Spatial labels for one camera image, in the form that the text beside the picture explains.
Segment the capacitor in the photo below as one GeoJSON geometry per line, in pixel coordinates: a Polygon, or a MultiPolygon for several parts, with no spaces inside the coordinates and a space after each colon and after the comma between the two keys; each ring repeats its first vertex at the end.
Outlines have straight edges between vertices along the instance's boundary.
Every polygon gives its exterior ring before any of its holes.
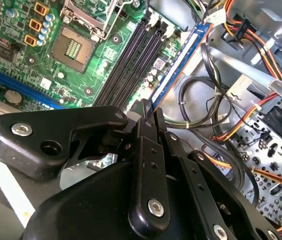
{"type": "Polygon", "coordinates": [[[45,16],[45,20],[47,20],[48,22],[50,21],[53,21],[55,19],[55,16],[54,14],[50,13],[48,15],[45,16]]]}
{"type": "Polygon", "coordinates": [[[149,85],[150,85],[150,83],[149,83],[148,81],[143,82],[143,86],[144,86],[144,87],[148,88],[149,85]]]}
{"type": "Polygon", "coordinates": [[[67,102],[68,98],[66,96],[63,96],[60,100],[59,103],[63,104],[65,102],[67,102]]]}
{"type": "Polygon", "coordinates": [[[151,74],[152,74],[153,76],[156,76],[157,70],[156,70],[155,68],[153,68],[153,69],[151,70],[151,74]]]}
{"type": "Polygon", "coordinates": [[[47,34],[49,31],[50,31],[50,29],[48,29],[46,27],[41,28],[41,33],[43,33],[43,34],[47,34]]]}
{"type": "Polygon", "coordinates": [[[19,16],[19,12],[12,8],[12,9],[7,9],[5,14],[7,15],[8,18],[17,18],[19,16]]]}
{"type": "Polygon", "coordinates": [[[58,77],[59,79],[63,79],[63,78],[64,78],[64,73],[59,72],[59,73],[57,74],[57,77],[58,77]]]}
{"type": "Polygon", "coordinates": [[[43,24],[43,27],[45,28],[52,27],[52,22],[49,22],[49,21],[44,21],[42,24],[43,24]]]}
{"type": "Polygon", "coordinates": [[[103,73],[103,72],[105,71],[105,68],[101,66],[101,67],[99,68],[99,71],[103,73]]]}
{"type": "Polygon", "coordinates": [[[46,44],[46,40],[40,40],[40,39],[36,40],[36,45],[38,45],[39,47],[41,47],[45,44],[46,44]]]}
{"type": "Polygon", "coordinates": [[[46,35],[40,33],[40,34],[38,35],[38,38],[39,38],[40,40],[45,40],[45,39],[46,39],[46,35]]]}
{"type": "Polygon", "coordinates": [[[11,104],[20,104],[22,102],[22,96],[16,91],[8,90],[4,94],[5,99],[11,104]]]}
{"type": "Polygon", "coordinates": [[[163,77],[164,77],[164,74],[160,73],[160,74],[157,76],[157,80],[160,81],[160,80],[162,80],[163,77]]]}
{"type": "Polygon", "coordinates": [[[108,66],[107,61],[102,61],[101,65],[102,68],[106,68],[108,66]]]}
{"type": "Polygon", "coordinates": [[[153,78],[152,75],[148,75],[148,76],[146,77],[146,80],[151,83],[151,82],[154,80],[154,78],[153,78]]]}

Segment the blue pcie slot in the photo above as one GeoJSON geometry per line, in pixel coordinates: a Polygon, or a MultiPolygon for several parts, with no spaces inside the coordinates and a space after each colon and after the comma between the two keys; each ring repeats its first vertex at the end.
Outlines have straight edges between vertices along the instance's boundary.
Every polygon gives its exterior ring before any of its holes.
{"type": "Polygon", "coordinates": [[[211,28],[212,25],[210,23],[200,22],[195,25],[182,48],[176,55],[174,61],[167,69],[160,83],[150,97],[154,111],[156,111],[166,94],[177,82],[179,75],[183,71],[184,67],[194,55],[195,51],[200,47],[202,41],[210,32],[211,28]]]}
{"type": "Polygon", "coordinates": [[[58,105],[55,100],[45,96],[43,93],[32,89],[17,80],[6,76],[2,73],[0,73],[0,83],[9,89],[15,90],[20,94],[23,94],[29,98],[32,98],[38,102],[41,102],[42,104],[48,105],[49,107],[55,108],[55,109],[62,109],[63,107],[58,105]]]}

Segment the green circuit board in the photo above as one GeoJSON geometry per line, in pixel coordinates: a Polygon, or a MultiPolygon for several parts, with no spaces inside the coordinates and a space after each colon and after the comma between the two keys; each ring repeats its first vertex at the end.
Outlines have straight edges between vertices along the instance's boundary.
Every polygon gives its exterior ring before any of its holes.
{"type": "MultiPolygon", "coordinates": [[[[142,5],[138,8],[127,5],[123,9],[124,14],[121,14],[114,24],[109,38],[95,43],[91,41],[91,35],[87,28],[74,23],[65,25],[62,22],[60,11],[63,4],[59,0],[45,1],[42,3],[48,7],[48,13],[53,14],[55,19],[52,21],[53,25],[49,28],[50,32],[45,39],[46,44],[30,46],[24,43],[26,36],[29,35],[37,39],[39,34],[29,27],[30,21],[35,20],[39,23],[44,21],[44,17],[34,11],[35,3],[36,1],[33,0],[0,0],[0,45],[3,46],[4,42],[8,42],[20,48],[9,60],[0,56],[0,73],[39,90],[61,103],[64,108],[92,105],[142,18],[144,8],[142,5]],[[16,10],[17,16],[8,17],[7,11],[9,10],[16,10]],[[84,43],[91,44],[90,57],[87,62],[80,65],[79,70],[73,69],[69,64],[57,59],[59,46],[56,43],[60,41],[60,36],[65,28],[72,31],[71,34],[75,33],[84,38],[84,43]]],[[[105,11],[110,0],[73,0],[73,3],[89,16],[104,21],[106,19],[105,11]]],[[[180,47],[179,38],[172,35],[165,41],[160,54],[166,56],[167,63],[172,62],[180,47]]],[[[80,49],[82,49],[82,44],[74,42],[71,48],[67,49],[69,57],[72,57],[80,49]]],[[[155,87],[160,72],[163,73],[164,69],[156,74],[150,88],[155,87]]],[[[141,98],[143,96],[141,93],[145,88],[148,86],[140,84],[139,90],[131,96],[127,104],[141,98]]],[[[0,100],[9,103],[3,95],[0,95],[0,100]]],[[[14,107],[22,111],[35,111],[44,108],[28,97],[24,97],[22,105],[14,107]]]]}

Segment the black cable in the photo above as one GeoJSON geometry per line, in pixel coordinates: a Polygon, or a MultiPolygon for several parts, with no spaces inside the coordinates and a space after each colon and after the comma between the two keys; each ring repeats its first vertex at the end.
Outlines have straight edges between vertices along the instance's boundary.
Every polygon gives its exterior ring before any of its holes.
{"type": "MultiPolygon", "coordinates": [[[[218,119],[218,110],[215,112],[215,115],[212,117],[212,122],[215,122],[218,119]]],[[[216,136],[219,135],[223,135],[223,131],[221,129],[221,127],[218,125],[216,127],[213,128],[214,131],[216,132],[216,136]]],[[[230,142],[230,141],[225,141],[224,142],[225,147],[227,148],[228,151],[233,152],[234,156],[236,157],[236,163],[238,165],[241,165],[243,170],[246,172],[247,177],[250,179],[253,188],[254,188],[254,197],[253,197],[253,206],[257,206],[258,204],[258,200],[260,198],[260,190],[259,190],[259,186],[251,172],[251,170],[245,165],[245,163],[242,160],[242,157],[240,155],[240,153],[238,152],[238,150],[236,149],[236,147],[230,142]]]]}
{"type": "Polygon", "coordinates": [[[206,11],[205,11],[203,18],[202,18],[203,20],[207,17],[208,11],[211,9],[213,2],[214,2],[214,0],[210,0],[209,4],[207,5],[206,11]]]}
{"type": "Polygon", "coordinates": [[[190,129],[199,140],[201,140],[204,144],[206,144],[210,149],[218,153],[222,158],[226,159],[228,163],[231,165],[233,170],[233,185],[238,189],[241,190],[244,185],[244,170],[242,166],[238,165],[235,157],[232,153],[227,152],[225,148],[220,146],[217,142],[212,141],[208,137],[204,136],[200,131],[190,129]]]}
{"type": "Polygon", "coordinates": [[[150,8],[150,0],[145,0],[145,12],[147,12],[150,8]]]}
{"type": "MultiPolygon", "coordinates": [[[[185,95],[185,92],[188,89],[188,87],[190,85],[196,83],[196,82],[203,82],[206,85],[213,87],[212,81],[210,79],[208,79],[207,77],[190,77],[187,80],[185,80],[184,83],[181,85],[180,91],[179,91],[179,106],[180,106],[180,111],[181,111],[181,114],[182,114],[184,120],[189,122],[189,128],[195,128],[195,129],[211,128],[211,127],[214,127],[216,125],[223,123],[230,116],[232,108],[230,108],[227,115],[224,118],[222,118],[221,120],[218,120],[217,122],[212,123],[212,124],[204,124],[214,115],[214,112],[216,111],[216,102],[218,101],[218,99],[222,98],[221,95],[218,95],[218,96],[215,97],[215,100],[214,100],[212,106],[210,107],[210,109],[208,110],[207,115],[202,120],[200,120],[199,122],[196,122],[196,123],[191,123],[191,121],[190,121],[190,119],[189,119],[189,117],[188,117],[188,115],[186,114],[186,111],[185,111],[186,102],[184,101],[184,95],[185,95]]],[[[175,124],[172,124],[172,123],[169,123],[169,125],[172,128],[176,128],[176,129],[186,129],[185,126],[179,126],[179,125],[175,125],[175,124]]]]}

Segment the motherboard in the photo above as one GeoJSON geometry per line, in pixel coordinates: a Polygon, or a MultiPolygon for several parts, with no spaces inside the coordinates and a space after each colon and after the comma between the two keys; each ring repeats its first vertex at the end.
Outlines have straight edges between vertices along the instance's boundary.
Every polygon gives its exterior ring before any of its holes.
{"type": "Polygon", "coordinates": [[[0,0],[0,102],[126,110],[153,92],[179,36],[139,0],[0,0]]]}

